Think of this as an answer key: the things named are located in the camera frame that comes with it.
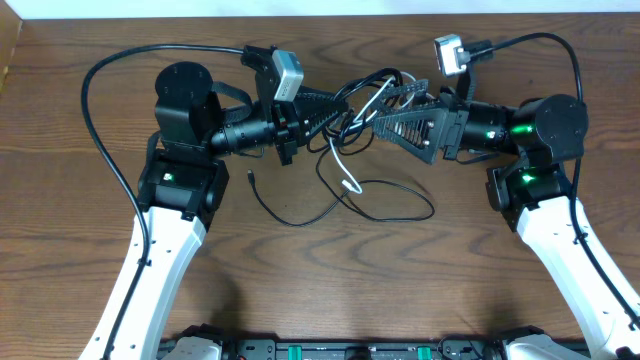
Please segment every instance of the wooden tabletop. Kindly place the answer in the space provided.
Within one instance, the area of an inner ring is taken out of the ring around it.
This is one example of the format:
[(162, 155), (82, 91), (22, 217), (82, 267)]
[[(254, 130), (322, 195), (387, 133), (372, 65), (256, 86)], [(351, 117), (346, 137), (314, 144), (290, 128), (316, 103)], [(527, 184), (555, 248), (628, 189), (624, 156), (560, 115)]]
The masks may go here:
[[(428, 78), (437, 92), (453, 82), (438, 72), (434, 38), (457, 33), (497, 42), (537, 31), (555, 32), (576, 49), (590, 114), (579, 196), (600, 240), (640, 289), (639, 15), (27, 21), (0, 95), (0, 357), (77, 357), (126, 254), (133, 211), (80, 114), (82, 78), (100, 59), (161, 42), (277, 44), (297, 53), (308, 86), (335, 91), (393, 66)], [(90, 107), (131, 183), (157, 129), (155, 78), (183, 60), (255, 98), (253, 72), (233, 55), (165, 51), (109, 65), (95, 78)], [(501, 51), (478, 67), (478, 77), (476, 98), (490, 103), (575, 91), (568, 56), (547, 41)], [(316, 155), (303, 151), (287, 167), (274, 149), (262, 160), (227, 158), (231, 181), (165, 335), (203, 322), (316, 339), (427, 339), (533, 324), (554, 337), (580, 338), (545, 268), (487, 201), (485, 168), (509, 160), (428, 166), (377, 142), (345, 160), (357, 178), (422, 188), (435, 217), (379, 224), (337, 208), (299, 229), (260, 207), (246, 171), (254, 170), (274, 211), (303, 221), (331, 202), (313, 172)], [(333, 161), (323, 171), (338, 189), (343, 175)], [(426, 212), (383, 186), (366, 188), (356, 201), (381, 216)]]

